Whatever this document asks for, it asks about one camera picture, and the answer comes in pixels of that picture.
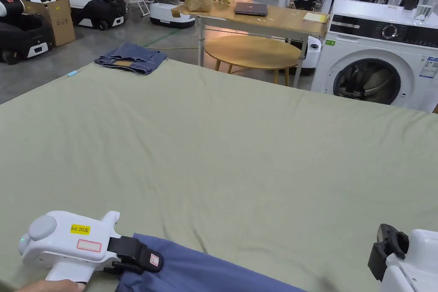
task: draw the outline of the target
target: wheel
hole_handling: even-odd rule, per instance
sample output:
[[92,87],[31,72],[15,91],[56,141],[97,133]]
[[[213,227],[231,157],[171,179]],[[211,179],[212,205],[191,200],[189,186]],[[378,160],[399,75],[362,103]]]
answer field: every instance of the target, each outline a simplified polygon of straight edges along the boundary
[[4,50],[1,56],[5,63],[9,65],[14,65],[21,60],[18,52],[13,50]]
[[108,25],[107,21],[99,21],[98,28],[100,31],[105,31],[108,29],[108,27],[109,27],[109,25]]

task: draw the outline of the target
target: blue cloth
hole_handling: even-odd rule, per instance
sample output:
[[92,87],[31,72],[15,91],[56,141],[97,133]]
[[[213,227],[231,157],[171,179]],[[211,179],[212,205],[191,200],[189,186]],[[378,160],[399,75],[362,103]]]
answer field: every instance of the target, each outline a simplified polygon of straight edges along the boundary
[[165,239],[140,234],[134,234],[134,238],[162,254],[163,269],[157,274],[125,272],[117,292],[303,292]]
[[[156,70],[167,58],[167,55],[157,50],[149,50],[132,43],[124,43],[105,55],[95,59],[96,64],[106,68],[115,68],[148,75]],[[132,62],[129,66],[116,65],[117,61]]]

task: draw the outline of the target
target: washing machine control panel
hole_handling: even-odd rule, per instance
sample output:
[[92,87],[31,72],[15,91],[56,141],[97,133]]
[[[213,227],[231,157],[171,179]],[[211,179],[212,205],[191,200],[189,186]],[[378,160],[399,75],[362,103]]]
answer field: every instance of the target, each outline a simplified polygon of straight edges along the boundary
[[422,26],[334,15],[329,30],[359,37],[438,48],[438,29]]

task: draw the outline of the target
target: concrete floor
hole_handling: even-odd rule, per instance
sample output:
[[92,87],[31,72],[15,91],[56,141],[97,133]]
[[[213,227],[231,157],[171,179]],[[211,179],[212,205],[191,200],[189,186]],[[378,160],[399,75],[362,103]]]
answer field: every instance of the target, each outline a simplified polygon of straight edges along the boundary
[[[91,63],[99,55],[118,47],[123,42],[137,43],[147,47],[197,47],[198,34],[195,27],[177,30],[153,25],[149,18],[141,18],[139,11],[129,13],[130,19],[114,29],[98,31],[75,27],[76,41],[41,56],[22,61],[17,65],[0,63],[0,104]],[[226,32],[207,31],[206,38],[227,35]],[[198,63],[197,49],[162,50],[170,59],[190,64]],[[204,67],[214,69],[216,60],[205,54]],[[226,72],[222,64],[220,71]],[[270,71],[245,70],[241,76],[273,82]],[[301,77],[299,87],[309,89],[312,77]],[[284,76],[280,74],[280,84]]]

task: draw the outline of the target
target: finger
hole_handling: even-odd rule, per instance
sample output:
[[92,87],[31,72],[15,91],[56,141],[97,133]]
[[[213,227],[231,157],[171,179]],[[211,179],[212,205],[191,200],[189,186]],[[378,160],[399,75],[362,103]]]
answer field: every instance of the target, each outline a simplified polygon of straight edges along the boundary
[[69,279],[41,280],[34,285],[24,288],[22,292],[82,292],[85,285]]

